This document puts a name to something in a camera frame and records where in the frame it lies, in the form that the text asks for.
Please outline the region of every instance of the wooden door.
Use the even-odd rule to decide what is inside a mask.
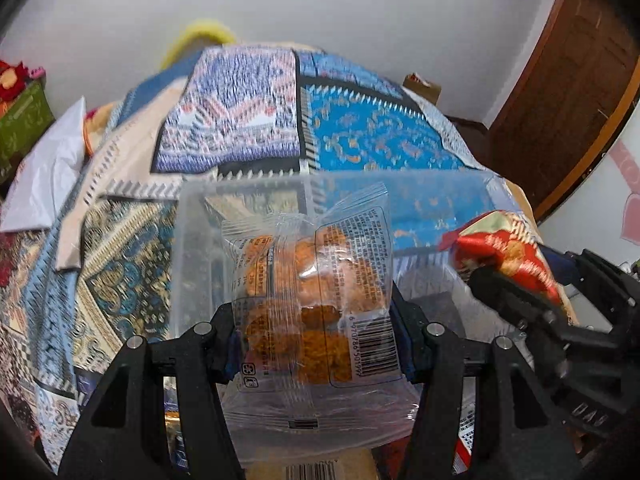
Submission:
[[[605,0],[556,0],[532,59],[490,129],[492,168],[523,188],[536,217],[541,205],[553,205],[549,197],[566,186],[611,122],[639,53]]]

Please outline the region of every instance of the fried snack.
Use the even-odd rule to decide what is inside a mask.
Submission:
[[[309,384],[350,381],[349,339],[336,324],[346,314],[386,307],[375,269],[354,256],[335,226],[292,244],[289,254],[278,248],[280,256],[269,262],[273,242],[268,236],[253,238],[243,247],[244,284],[255,298],[244,318],[249,348],[268,355],[273,369],[295,364],[300,380]]]
[[[297,372],[298,378],[308,384],[351,381],[349,339],[337,332],[303,332]]]

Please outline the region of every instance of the door frame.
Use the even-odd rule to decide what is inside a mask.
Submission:
[[[589,149],[584,153],[582,158],[573,167],[569,174],[564,177],[562,182],[540,203],[533,211],[536,220],[543,217],[551,208],[560,205],[562,197],[578,182],[581,176],[589,170],[591,165],[596,161],[597,157],[609,143],[611,138],[620,132],[620,126],[625,119],[625,115],[629,108],[634,106],[634,99],[640,89],[640,57],[636,62],[636,67],[631,74],[629,84],[626,86],[625,92],[622,94],[618,106],[613,110],[603,127],[600,129],[598,136],[593,141]]]
[[[564,3],[564,0],[554,0],[554,4],[551,7],[549,16],[546,19],[545,27],[542,29],[540,38],[538,39],[538,42],[536,43],[536,46],[533,49],[533,52],[531,53],[531,56],[529,57],[527,64],[522,70],[522,73],[520,74],[518,81],[514,85],[513,90],[511,90],[509,97],[507,98],[504,105],[500,109],[500,112],[498,113],[498,116],[495,118],[495,121],[489,127],[489,140],[493,139],[495,132],[502,126],[505,119],[509,115],[511,108],[513,108],[513,105],[515,104],[518,97],[524,90],[524,87],[527,84],[527,81],[529,80],[529,77],[531,76],[533,69],[538,64],[538,61],[540,60],[540,56],[542,56],[542,51],[545,49],[546,42],[549,40],[549,37],[551,37],[551,32],[553,31],[553,28],[556,26],[558,14],[560,13],[560,9],[563,3]]]
[[[504,106],[500,110],[500,113],[498,113],[498,116],[495,118],[495,121],[489,128],[490,142],[494,140],[495,132],[504,123],[505,119],[513,108],[513,105],[524,90],[524,87],[529,80],[529,77],[531,76],[533,70],[535,69],[538,61],[540,60],[546,43],[551,36],[551,32],[556,25],[556,20],[558,19],[558,14],[560,13],[560,9],[563,3],[564,0],[554,0],[554,4],[551,7],[549,16],[546,19],[545,27],[540,34],[540,38],[536,43],[536,47],[533,49],[533,53],[529,57],[529,61],[527,61],[527,64],[524,67],[520,78],[518,79],[516,85],[513,87],[513,90],[511,91],[511,94],[509,95]],[[638,95],[639,89],[640,57],[638,58],[638,62],[636,62],[636,66],[631,75],[631,79],[626,86],[625,92],[620,98],[616,109],[607,118],[607,121],[600,129],[598,137],[596,137],[589,149],[584,153],[582,158],[571,169],[571,171],[562,180],[562,182],[560,182],[560,184],[558,184],[558,186],[556,186],[556,188],[547,197],[545,197],[540,205],[534,209],[533,214],[534,218],[537,221],[539,221],[544,216],[548,216],[551,209],[560,205],[561,200],[572,188],[575,187],[575,184],[580,180],[581,176],[583,176],[583,174],[592,167],[594,161],[596,161],[597,157],[601,155],[606,146],[611,142],[611,139],[620,132],[622,121],[625,119],[626,113],[629,111],[629,108],[634,105],[634,99]]]

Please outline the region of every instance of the pink wall decoration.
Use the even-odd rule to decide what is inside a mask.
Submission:
[[[640,168],[622,140],[609,150],[631,193],[626,199],[620,238],[640,246]]]

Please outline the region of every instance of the blue patterned blanket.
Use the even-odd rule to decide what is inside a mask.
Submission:
[[[101,196],[93,187],[82,194],[88,174],[117,174],[118,162],[85,168],[24,290],[32,375],[25,388],[54,468],[120,344],[134,333],[150,340],[168,335],[182,181],[323,170],[485,170],[428,102],[339,56],[290,48],[211,48],[182,60],[129,92],[112,113],[106,142],[180,77],[189,79],[154,133],[146,180],[116,176],[104,181]],[[457,212],[460,223],[495,206],[489,195],[472,198]],[[81,269],[56,270],[61,220],[81,201],[87,208],[78,239]],[[437,229],[434,224],[430,234]]]

